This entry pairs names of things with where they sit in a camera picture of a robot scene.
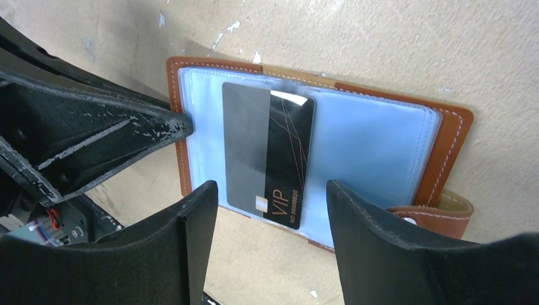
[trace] light blue card sleeve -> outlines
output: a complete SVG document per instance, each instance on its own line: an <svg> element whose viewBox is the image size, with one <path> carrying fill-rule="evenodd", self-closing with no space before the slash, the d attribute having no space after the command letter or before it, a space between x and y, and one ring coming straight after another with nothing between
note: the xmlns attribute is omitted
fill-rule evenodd
<svg viewBox="0 0 539 305"><path fill-rule="evenodd" d="M183 111L194 124L187 139L193 187L215 180L220 206L265 222L226 201L222 85L236 83L315 100L301 225L297 231L283 228L331 248L327 181L338 179L382 208L411 205L442 119L422 105L258 74L190 67L180 69L179 78Z"/></svg>

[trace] wire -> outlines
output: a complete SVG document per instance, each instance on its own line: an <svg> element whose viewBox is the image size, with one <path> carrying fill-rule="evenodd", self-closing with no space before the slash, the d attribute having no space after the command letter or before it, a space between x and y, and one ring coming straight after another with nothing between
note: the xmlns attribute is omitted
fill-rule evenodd
<svg viewBox="0 0 539 305"><path fill-rule="evenodd" d="M46 212L49 215L52 227L55 228L56 230L59 230L60 229L60 224L59 224L58 220L60 219L60 215L58 214L58 211L56 211L53 208L48 208L46 210Z"/></svg>

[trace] scratch marks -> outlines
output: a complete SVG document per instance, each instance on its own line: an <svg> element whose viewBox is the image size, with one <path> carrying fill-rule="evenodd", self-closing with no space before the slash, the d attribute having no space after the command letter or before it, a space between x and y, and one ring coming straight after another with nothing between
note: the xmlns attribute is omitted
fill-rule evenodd
<svg viewBox="0 0 539 305"><path fill-rule="evenodd" d="M219 35L218 35L217 39L215 40L215 42L213 43L212 47L210 48L210 51L208 52L207 57L209 57L212 54L212 52L215 50L215 48L217 47L217 45L221 41L221 38L224 35L224 33L226 33L226 32L232 33L235 29L240 27L240 24L241 23L239 21L236 21L232 25L227 27L226 29L222 30L221 33L219 33Z"/></svg>
<svg viewBox="0 0 539 305"><path fill-rule="evenodd" d="M54 157L46 160L42 164L38 165L38 170L42 170L42 169L46 168L47 166L51 165L54 161L64 159L65 157L72 155L73 153L75 153L79 149L81 149L81 148L83 148L85 146L88 146L88 145L94 143L95 141L110 135L111 133L115 132L116 130L122 129L124 126L129 124L129 122L131 122L131 119L121 121L118 124L112 125L111 127L103 130L102 132L96 133L95 135L92 135L91 137L85 139L84 141L82 141L82 142L80 142L80 143L78 143L76 145L71 146L70 148L60 152L56 156L54 156Z"/></svg>
<svg viewBox="0 0 539 305"><path fill-rule="evenodd" d="M99 16L101 15L101 3L97 5L97 13L95 15L95 36L99 37Z"/></svg>
<svg viewBox="0 0 539 305"><path fill-rule="evenodd" d="M165 14L163 14L163 11L159 13L159 28L162 28L165 26Z"/></svg>
<svg viewBox="0 0 539 305"><path fill-rule="evenodd" d="M86 54L90 57L92 62L95 62L95 40L92 37L86 37L82 39L83 49L86 51Z"/></svg>
<svg viewBox="0 0 539 305"><path fill-rule="evenodd" d="M107 39L107 33L105 33L105 35L103 35L103 38L101 39L101 41L99 42L99 46L102 46L103 43L105 42L105 39Z"/></svg>

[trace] leather cover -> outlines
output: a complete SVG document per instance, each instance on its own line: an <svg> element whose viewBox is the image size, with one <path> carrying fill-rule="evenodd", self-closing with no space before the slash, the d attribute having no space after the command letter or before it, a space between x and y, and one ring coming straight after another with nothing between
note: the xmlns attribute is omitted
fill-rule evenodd
<svg viewBox="0 0 539 305"><path fill-rule="evenodd" d="M312 74L291 71L281 67L261 66L216 58L171 57L167 61L167 74L171 109L176 112L182 112L178 70L183 67L211 67L265 74L283 79L302 81L312 86L425 105L439 111L443 115L442 124L438 137L434 142L430 158L427 161L413 206L395 207L391 211L401 217L410 217L419 226L429 228L432 231L455 238L462 237L474 209L469 201L464 198L445 191L442 193L442 191L474 119L472 112L468 109L425 100L419 97L410 97L375 88L367 88L321 78ZM181 191L182 195L186 196L192 191L193 187L188 166L189 160L186 140L178 142L176 148L181 176Z"/></svg>

